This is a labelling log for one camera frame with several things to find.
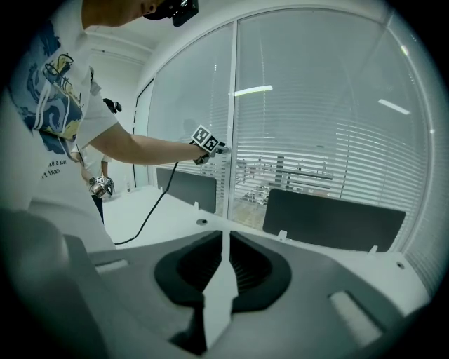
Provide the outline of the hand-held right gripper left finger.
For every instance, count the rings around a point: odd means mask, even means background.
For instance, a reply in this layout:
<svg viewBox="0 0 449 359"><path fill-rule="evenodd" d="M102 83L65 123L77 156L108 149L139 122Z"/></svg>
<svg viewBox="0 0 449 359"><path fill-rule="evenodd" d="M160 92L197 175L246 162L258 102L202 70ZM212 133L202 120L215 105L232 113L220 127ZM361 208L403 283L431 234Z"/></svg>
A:
<svg viewBox="0 0 449 359"><path fill-rule="evenodd" d="M222 261L222 232L90 254L114 296L152 332L194 354L206 352L203 291Z"/></svg>

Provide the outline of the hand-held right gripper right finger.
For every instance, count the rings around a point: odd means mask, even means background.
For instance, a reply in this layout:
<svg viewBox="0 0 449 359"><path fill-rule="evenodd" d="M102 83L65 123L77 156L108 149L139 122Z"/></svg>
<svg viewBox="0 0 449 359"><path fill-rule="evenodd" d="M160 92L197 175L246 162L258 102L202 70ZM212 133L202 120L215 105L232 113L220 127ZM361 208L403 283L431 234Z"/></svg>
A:
<svg viewBox="0 0 449 359"><path fill-rule="evenodd" d="M380 359L419 316L317 252L233 231L230 261L239 294L217 359Z"/></svg>

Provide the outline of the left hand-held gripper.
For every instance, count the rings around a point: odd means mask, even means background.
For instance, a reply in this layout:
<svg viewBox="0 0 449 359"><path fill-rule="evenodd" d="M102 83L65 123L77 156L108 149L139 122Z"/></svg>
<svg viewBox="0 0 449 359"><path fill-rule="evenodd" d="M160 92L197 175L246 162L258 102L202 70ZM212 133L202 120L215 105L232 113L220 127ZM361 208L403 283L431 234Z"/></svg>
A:
<svg viewBox="0 0 449 359"><path fill-rule="evenodd" d="M196 165L206 164L210 158L213 158L217 154L228 154L230 152L229 147L224 142L219 141L202 125L200 125L191 136L190 144L196 145L206 152L204 155L194 160Z"/></svg>

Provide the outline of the person's left forearm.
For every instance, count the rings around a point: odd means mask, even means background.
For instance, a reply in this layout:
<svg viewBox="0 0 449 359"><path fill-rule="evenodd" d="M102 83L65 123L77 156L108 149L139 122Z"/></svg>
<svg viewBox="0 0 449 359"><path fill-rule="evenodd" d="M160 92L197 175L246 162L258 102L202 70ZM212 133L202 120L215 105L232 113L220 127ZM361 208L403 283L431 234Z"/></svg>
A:
<svg viewBox="0 0 449 359"><path fill-rule="evenodd" d="M95 137L89 144L116 161L133 165L193 161L206 155L206 151L194 144L130 134L119 123Z"/></svg>

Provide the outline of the black desk divider panel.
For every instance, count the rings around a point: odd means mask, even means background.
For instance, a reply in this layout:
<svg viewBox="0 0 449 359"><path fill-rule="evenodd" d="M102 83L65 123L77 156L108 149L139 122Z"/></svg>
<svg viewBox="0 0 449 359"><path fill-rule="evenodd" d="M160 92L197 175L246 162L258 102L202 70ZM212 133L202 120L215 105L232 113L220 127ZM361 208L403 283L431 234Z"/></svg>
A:
<svg viewBox="0 0 449 359"><path fill-rule="evenodd" d="M400 210L272 189L262 229L327 248L367 252L376 246L386 252L405 216Z"/></svg>
<svg viewBox="0 0 449 359"><path fill-rule="evenodd" d="M217 205L217 180L213 177L190 174L176 170L157 168L156 178L158 188L166 190L171 180L168 194L188 203L197 202L199 208L210 213L215 213Z"/></svg>

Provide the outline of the person's white printed t-shirt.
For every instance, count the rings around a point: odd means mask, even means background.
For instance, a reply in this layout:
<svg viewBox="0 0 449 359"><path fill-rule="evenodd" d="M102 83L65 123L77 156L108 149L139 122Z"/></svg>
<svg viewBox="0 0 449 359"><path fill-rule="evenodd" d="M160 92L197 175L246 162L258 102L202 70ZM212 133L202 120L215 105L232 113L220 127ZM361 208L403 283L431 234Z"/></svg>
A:
<svg viewBox="0 0 449 359"><path fill-rule="evenodd" d="M78 15L54 15L30 41L7 87L12 109L30 130L25 148L41 161L27 209L82 240L89 252L114 244L70 156L116 124L91 92L87 36Z"/></svg>

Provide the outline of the white window frame post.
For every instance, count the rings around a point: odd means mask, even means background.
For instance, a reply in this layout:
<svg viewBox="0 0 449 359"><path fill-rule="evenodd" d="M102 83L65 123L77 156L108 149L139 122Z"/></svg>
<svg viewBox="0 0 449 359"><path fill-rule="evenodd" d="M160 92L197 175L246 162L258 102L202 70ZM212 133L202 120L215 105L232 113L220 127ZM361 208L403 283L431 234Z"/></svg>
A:
<svg viewBox="0 0 449 359"><path fill-rule="evenodd" d="M232 51L230 62L230 79L229 79L229 100L228 100L228 118L227 118L227 146L230 152L227 154L227 172L225 177L224 203L223 203L223 217L230 219L232 215L232 178L233 178L233 153L232 147L234 145L234 109L235 109L235 88L236 88L236 61L237 61L237 47L238 47L238 20L232 22Z"/></svg>

